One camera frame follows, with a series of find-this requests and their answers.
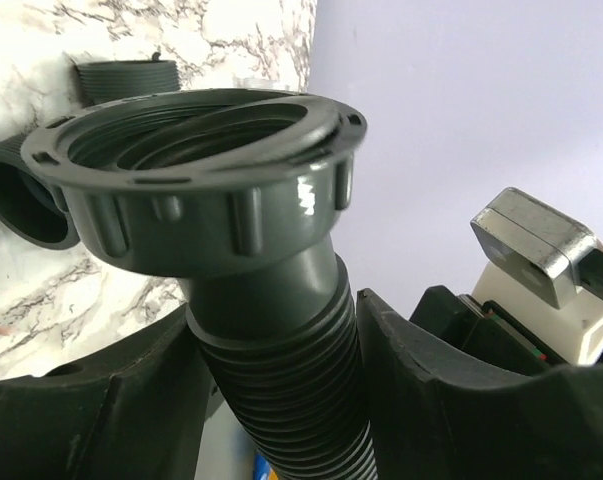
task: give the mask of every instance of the marble table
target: marble table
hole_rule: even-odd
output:
[[[162,58],[183,88],[303,90],[316,0],[0,0],[0,140],[78,108],[74,63]],[[160,319],[174,280],[51,252],[0,224],[0,379],[43,375]]]

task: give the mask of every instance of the robotic arm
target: robotic arm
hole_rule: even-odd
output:
[[[603,480],[595,236],[508,189],[472,222],[490,263],[471,296],[432,287],[408,322],[363,290],[355,315],[329,233],[365,130],[326,98],[236,89],[30,134],[86,247],[179,278],[189,305],[0,382],[0,479],[191,480],[211,373],[282,479]]]

